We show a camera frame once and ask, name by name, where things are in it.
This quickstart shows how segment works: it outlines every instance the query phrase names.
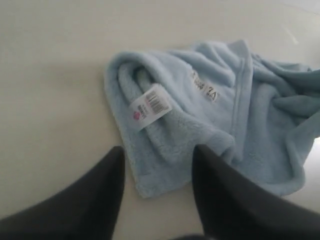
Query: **white label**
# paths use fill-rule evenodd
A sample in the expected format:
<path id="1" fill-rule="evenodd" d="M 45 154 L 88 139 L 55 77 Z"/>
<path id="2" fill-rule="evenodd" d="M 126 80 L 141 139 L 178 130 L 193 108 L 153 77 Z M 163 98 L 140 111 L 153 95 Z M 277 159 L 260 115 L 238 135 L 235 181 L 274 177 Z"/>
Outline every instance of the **white label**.
<path id="1" fill-rule="evenodd" d="M 129 107 L 132 109 L 132 119 L 138 123 L 139 130 L 172 110 L 168 101 L 168 93 L 159 84 L 155 84 L 138 97 Z"/>
<path id="2" fill-rule="evenodd" d="M 192 70 L 191 78 L 193 84 L 204 96 L 206 96 L 211 102 L 216 101 L 219 94 L 213 84 L 202 81 L 195 70 Z"/>

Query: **fleece fabric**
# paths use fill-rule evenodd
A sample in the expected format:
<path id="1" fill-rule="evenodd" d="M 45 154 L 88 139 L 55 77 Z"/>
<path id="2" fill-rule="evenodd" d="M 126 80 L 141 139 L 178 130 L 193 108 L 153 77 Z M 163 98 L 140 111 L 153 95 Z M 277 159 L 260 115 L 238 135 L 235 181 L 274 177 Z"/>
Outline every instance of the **fleece fabric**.
<path id="1" fill-rule="evenodd" d="M 172 110 L 138 131 L 129 105 L 154 83 L 167 91 Z M 213 87 L 214 98 L 201 83 Z M 304 185 L 303 165 L 320 136 L 320 70 L 266 60 L 243 40 L 203 42 L 189 50 L 120 53 L 104 84 L 143 197 L 190 182 L 197 144 L 274 194 Z"/>

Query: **light blue towel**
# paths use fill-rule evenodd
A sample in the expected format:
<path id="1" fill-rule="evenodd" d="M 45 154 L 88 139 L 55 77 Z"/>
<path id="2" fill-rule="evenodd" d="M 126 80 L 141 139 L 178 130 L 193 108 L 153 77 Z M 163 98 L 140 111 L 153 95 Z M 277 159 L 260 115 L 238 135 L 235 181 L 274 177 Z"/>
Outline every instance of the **light blue towel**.
<path id="1" fill-rule="evenodd" d="M 197 74 L 214 86 L 214 101 L 195 86 Z M 173 109 L 137 131 L 129 105 L 153 83 Z M 304 185 L 303 165 L 320 136 L 320 71 L 265 60 L 242 40 L 120 53 L 105 71 L 105 93 L 143 197 L 190 182 L 196 144 L 266 190 L 291 194 Z"/>

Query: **white surface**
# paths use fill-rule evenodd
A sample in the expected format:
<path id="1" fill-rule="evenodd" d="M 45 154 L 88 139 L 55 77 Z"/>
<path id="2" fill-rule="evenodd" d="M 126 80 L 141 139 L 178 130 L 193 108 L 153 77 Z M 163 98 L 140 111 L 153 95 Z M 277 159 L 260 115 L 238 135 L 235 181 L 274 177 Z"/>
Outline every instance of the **white surface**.
<path id="1" fill-rule="evenodd" d="M 295 6 L 320 15 L 320 0 L 280 0 L 284 4 Z"/>
<path id="2" fill-rule="evenodd" d="M 265 57 L 320 66 L 320 16 L 258 0 L 2 0 L 0 30 L 0 218 L 62 190 L 121 143 L 103 93 L 117 52 L 245 38 Z M 318 212 L 319 158 L 318 141 L 306 186 L 288 197 Z M 127 166 L 115 240 L 199 232 L 190 185 L 141 199 Z"/>

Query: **barcode label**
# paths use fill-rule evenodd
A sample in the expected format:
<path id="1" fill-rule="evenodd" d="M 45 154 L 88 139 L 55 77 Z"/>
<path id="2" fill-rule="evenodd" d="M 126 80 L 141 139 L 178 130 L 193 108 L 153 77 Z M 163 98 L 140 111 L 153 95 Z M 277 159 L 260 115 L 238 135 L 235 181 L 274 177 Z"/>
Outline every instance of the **barcode label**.
<path id="1" fill-rule="evenodd" d="M 154 90 L 147 94 L 145 98 L 150 104 L 150 107 L 154 114 L 158 114 L 161 111 L 168 109 L 168 106 L 164 105 L 166 102 L 161 100 Z"/>
<path id="2" fill-rule="evenodd" d="M 138 97 L 131 105 L 132 118 L 139 130 L 152 124 L 172 110 L 169 95 L 159 84 L 155 84 L 145 94 Z"/>

